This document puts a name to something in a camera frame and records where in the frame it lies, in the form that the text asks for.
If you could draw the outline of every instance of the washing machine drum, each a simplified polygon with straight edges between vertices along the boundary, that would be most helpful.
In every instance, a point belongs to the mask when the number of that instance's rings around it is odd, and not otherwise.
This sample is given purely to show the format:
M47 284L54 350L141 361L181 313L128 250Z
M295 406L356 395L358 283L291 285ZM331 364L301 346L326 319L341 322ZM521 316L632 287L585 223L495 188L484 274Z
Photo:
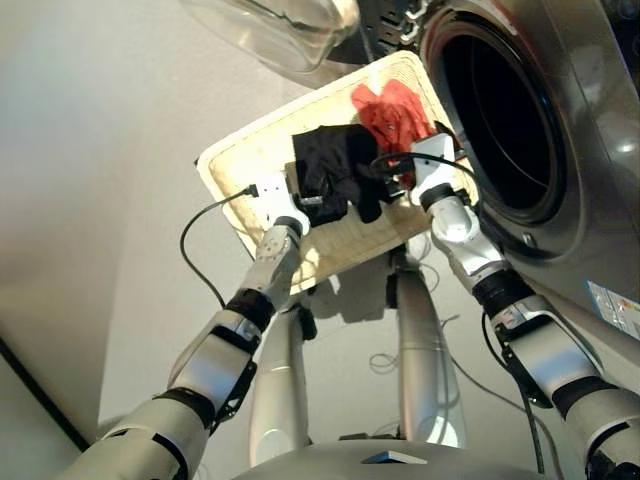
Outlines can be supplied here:
M523 273L589 309L600 287L640 299L637 17L624 0L450 0L422 28L486 230Z

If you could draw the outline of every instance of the black garment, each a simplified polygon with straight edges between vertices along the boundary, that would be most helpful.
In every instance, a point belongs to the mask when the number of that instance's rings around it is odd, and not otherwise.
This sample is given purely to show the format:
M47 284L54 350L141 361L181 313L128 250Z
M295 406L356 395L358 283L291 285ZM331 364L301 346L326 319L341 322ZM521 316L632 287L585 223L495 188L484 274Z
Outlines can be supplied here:
M344 217L347 201L356 207L364 223L381 215L379 200L390 199L384 181L370 169L378 145L365 127L319 127L293 135L293 147L301 197L322 197L321 204L299 205L312 227Z

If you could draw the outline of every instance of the red garment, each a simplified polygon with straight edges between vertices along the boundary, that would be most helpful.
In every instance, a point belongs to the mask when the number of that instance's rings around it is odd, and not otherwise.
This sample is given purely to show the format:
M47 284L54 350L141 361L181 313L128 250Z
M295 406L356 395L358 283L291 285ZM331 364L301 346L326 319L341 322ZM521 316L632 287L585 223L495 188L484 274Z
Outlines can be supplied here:
M407 152L414 141L436 133L424 114L420 97L398 80L389 80L380 96L366 85L358 85L351 92L351 102L362 125L387 153Z

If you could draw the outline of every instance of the laundry tray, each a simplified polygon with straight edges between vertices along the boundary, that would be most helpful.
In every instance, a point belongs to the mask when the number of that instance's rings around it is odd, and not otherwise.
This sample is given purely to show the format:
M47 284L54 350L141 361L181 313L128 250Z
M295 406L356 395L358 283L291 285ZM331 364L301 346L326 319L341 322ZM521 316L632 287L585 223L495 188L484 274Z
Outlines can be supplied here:
M438 120L450 127L419 58L410 52L397 52L294 100L212 145L197 161L202 180L214 199L221 200L266 173L285 171L285 165L295 161L292 135L321 125L359 123L351 92L366 84L379 94L391 79L418 94L430 122ZM464 174L454 172L456 186L470 191ZM223 207L227 220L252 255L267 228L257 202L260 198L244 196ZM302 262L293 277L292 294L404 243L425 231L426 220L422 208L412 206L406 195L391 205L382 203L382 215L369 224L362 223L349 206L341 220L315 227L302 239Z

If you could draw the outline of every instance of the floor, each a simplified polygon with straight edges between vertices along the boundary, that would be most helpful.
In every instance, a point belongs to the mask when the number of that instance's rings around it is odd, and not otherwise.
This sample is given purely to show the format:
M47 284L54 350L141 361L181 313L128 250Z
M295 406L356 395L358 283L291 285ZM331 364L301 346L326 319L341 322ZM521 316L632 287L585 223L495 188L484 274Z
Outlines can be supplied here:
M12 160L3 164L13 167L0 176L12 187L0 188L12 193L0 204L7 224L20 227L0 232L11 279L0 298L3 335L63 408L81 413L84 431L96 421L104 430L163 391L174 359L217 308L177 248L183 225L211 201L193 159L307 90L194 24L179 2L3 8L4 18L20 20L15 35L3 31L11 42L3 43L0 78L0 135ZM250 259L221 212L194 228L188 248L229 298ZM440 317L456 317L446 327L452 354L518 402L481 341L474 300L435 249L422 261ZM396 348L385 276L384 258L373 260L314 298L319 334L304 356L316 443L386 431L398 418L395 372L370 367L373 355ZM534 468L524 415L458 381L470 451ZM212 438L198 480L246 470L250 402ZM554 433L565 478L583 478L557 415L538 414ZM14 441L0 431L3 444Z

